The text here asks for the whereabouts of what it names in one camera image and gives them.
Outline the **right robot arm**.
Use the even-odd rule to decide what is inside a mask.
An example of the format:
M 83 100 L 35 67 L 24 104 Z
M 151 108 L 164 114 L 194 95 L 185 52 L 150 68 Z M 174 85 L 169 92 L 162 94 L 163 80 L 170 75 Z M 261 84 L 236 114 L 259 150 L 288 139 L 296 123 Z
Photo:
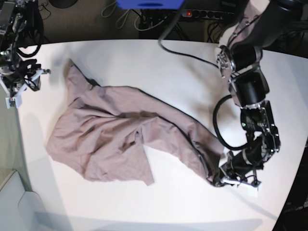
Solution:
M 38 6 L 36 0 L 0 2 L 0 85 L 9 98 L 40 90 L 40 76 L 51 73 L 34 59 L 44 41 Z

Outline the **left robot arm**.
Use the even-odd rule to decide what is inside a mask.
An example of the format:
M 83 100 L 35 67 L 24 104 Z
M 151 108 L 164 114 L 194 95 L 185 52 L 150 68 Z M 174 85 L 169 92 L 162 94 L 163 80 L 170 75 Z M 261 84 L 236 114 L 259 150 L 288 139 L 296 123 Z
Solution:
M 215 187 L 241 185 L 257 188 L 257 171 L 280 152 L 282 140 L 274 122 L 269 86 L 261 71 L 263 48 L 270 46 L 281 33 L 300 18 L 305 0 L 242 0 L 235 19 L 219 41 L 217 62 L 229 95 L 216 104 L 212 123 L 217 139 L 228 149 L 227 161 L 212 167 L 208 181 Z M 233 100 L 241 110 L 240 122 L 246 144 L 233 147 L 226 143 L 218 128 L 218 111 Z

